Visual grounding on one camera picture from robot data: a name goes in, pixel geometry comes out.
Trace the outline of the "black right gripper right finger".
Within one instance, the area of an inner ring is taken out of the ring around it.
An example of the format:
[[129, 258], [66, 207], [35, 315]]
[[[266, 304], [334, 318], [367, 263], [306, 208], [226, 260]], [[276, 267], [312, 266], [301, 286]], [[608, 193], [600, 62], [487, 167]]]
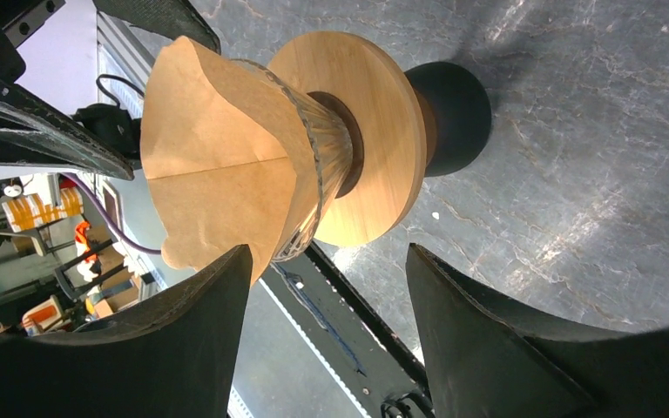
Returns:
[[669, 327], [557, 317], [409, 246], [409, 295], [439, 417], [669, 417]]

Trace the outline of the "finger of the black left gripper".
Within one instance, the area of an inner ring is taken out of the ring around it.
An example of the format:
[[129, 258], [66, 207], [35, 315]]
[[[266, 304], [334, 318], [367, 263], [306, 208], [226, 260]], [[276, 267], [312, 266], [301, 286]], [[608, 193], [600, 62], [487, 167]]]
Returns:
[[187, 0], [93, 0], [98, 11], [169, 39], [189, 37], [221, 53], [218, 35]]

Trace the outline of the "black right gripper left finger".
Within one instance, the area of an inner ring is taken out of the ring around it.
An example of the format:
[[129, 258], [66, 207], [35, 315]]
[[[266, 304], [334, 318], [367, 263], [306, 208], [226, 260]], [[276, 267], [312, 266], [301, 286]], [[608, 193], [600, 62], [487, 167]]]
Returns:
[[0, 334], [0, 417], [226, 416], [251, 271], [236, 246], [76, 332]]

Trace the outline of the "single brown paper filter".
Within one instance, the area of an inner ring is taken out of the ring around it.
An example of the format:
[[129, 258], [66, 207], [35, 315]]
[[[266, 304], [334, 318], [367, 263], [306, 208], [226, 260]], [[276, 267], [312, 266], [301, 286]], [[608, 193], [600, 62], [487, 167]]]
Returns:
[[317, 208], [314, 153], [266, 74], [179, 37], [145, 90], [140, 159], [166, 230], [162, 257], [200, 270], [246, 244], [257, 280]]

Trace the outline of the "clear glass dripper cone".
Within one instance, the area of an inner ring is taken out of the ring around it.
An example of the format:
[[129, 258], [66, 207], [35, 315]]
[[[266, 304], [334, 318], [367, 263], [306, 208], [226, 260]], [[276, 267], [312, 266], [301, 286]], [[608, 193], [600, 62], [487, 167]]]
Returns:
[[296, 180], [304, 186], [315, 185], [316, 197], [303, 197], [302, 189], [294, 193], [288, 217], [291, 222], [281, 233], [282, 242], [275, 248], [272, 261], [290, 260], [310, 245], [330, 204], [335, 200], [353, 163], [353, 146], [344, 121], [313, 97], [285, 83], [268, 68], [247, 59], [235, 59], [238, 66], [250, 71], [264, 85], [281, 94], [293, 106], [311, 152], [311, 166]]

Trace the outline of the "wooden ring dripper holder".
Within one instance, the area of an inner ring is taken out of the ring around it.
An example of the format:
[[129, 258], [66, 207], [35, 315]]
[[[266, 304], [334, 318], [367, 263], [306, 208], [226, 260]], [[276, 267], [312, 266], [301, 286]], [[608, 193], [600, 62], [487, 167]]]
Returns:
[[373, 42], [341, 31], [295, 37], [268, 67], [297, 91], [339, 99], [361, 133], [361, 175], [330, 204], [315, 237], [362, 246], [388, 233], [416, 202], [428, 155], [422, 109], [404, 71]]

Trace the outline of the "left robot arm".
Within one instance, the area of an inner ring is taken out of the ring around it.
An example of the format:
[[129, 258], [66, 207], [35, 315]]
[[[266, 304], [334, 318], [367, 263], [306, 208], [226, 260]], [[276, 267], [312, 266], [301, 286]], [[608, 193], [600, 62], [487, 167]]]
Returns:
[[0, 1], [0, 183], [77, 171], [130, 180], [140, 168], [139, 122], [95, 97], [98, 16], [221, 46], [188, 1]]

